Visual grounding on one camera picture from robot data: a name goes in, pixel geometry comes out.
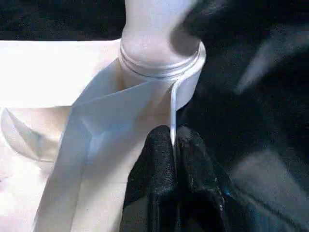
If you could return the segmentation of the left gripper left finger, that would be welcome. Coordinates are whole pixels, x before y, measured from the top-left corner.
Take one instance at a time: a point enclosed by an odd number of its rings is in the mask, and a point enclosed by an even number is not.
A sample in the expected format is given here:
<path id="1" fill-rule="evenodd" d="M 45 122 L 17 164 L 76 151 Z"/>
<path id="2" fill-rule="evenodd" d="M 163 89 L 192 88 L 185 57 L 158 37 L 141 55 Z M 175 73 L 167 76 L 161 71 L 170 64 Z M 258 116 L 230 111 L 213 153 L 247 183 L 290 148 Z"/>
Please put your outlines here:
<path id="1" fill-rule="evenodd" d="M 152 129 L 128 178 L 119 230 L 176 232 L 176 169 L 168 126 Z"/>

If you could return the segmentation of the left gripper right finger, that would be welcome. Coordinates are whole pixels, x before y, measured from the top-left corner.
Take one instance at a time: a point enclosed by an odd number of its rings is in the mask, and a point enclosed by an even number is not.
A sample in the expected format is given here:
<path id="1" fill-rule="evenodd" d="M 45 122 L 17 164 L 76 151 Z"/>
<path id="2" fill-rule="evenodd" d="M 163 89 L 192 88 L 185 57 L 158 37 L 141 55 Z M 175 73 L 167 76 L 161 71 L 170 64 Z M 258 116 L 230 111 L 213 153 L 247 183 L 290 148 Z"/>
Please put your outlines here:
<path id="1" fill-rule="evenodd" d="M 188 232 L 240 232 L 242 205 L 229 177 L 207 152 L 200 135 L 180 127 L 175 145 L 185 229 Z"/>

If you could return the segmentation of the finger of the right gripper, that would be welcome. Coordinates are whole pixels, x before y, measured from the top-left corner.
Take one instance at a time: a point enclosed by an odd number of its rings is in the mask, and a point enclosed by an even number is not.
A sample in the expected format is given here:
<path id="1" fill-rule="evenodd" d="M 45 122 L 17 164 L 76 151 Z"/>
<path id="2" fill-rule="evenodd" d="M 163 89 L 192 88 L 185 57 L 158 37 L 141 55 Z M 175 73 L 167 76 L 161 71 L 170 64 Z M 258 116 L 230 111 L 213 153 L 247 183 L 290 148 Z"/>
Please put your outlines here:
<path id="1" fill-rule="evenodd" d="M 199 0 L 182 22 L 191 36 L 214 43 L 242 35 L 240 0 Z"/>

